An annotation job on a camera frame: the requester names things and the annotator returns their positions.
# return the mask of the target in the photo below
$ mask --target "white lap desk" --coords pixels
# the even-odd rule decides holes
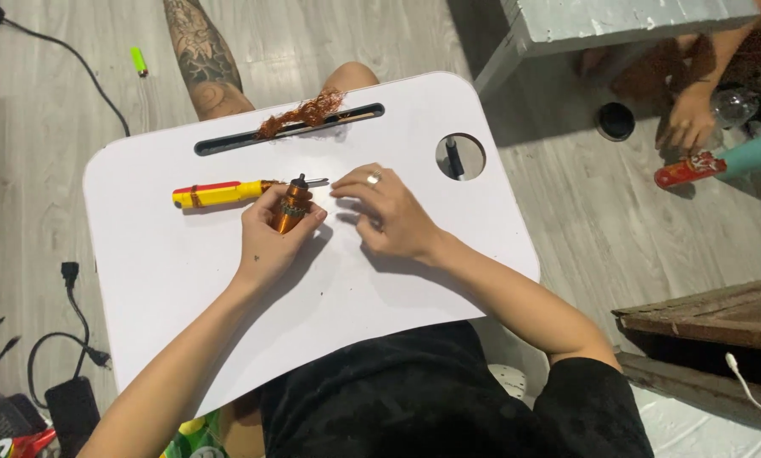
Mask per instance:
[[[186,214],[174,189],[307,177],[335,180],[373,161],[394,169],[436,224],[538,280],[539,268],[479,99],[465,80],[428,73],[349,92],[345,108],[382,103],[381,117],[198,156],[202,140],[256,130],[288,104],[119,140],[92,158],[83,187],[118,389],[223,291],[239,264],[242,209]],[[437,143],[472,135],[487,159],[459,182],[437,167]],[[343,202],[312,188],[329,217],[245,318],[198,408],[201,415],[357,341],[484,314],[440,272],[370,259]],[[191,371],[195,361],[186,360]]]

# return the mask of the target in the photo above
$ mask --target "circular cutout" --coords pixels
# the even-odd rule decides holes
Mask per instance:
[[[485,169],[485,151],[468,134],[451,134],[436,145],[436,164],[448,178],[457,181],[475,179]]]

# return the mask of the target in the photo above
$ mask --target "teal pipe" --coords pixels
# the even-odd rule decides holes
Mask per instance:
[[[732,179],[755,170],[761,170],[761,137],[717,155],[726,161],[727,169],[714,175],[718,179]]]

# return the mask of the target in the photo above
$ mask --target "white cable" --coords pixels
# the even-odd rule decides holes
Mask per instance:
[[[734,358],[734,355],[731,353],[726,353],[726,364],[728,364],[728,368],[734,372],[734,375],[737,376],[738,379],[740,379],[740,383],[742,383],[742,389],[745,390],[745,395],[748,396],[749,401],[753,402],[753,405],[757,406],[759,410],[761,410],[761,404],[757,402],[751,395],[751,390],[748,389],[748,384],[745,383],[745,380],[742,378],[742,375],[740,374],[740,369],[737,367],[736,359]]]

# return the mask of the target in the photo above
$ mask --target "red packaging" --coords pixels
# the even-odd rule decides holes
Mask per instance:
[[[655,183],[661,188],[704,179],[726,171],[726,161],[717,159],[708,151],[692,156],[677,164],[667,165],[655,172]]]
[[[0,458],[35,458],[56,438],[55,430],[46,430],[32,436],[0,439]]]

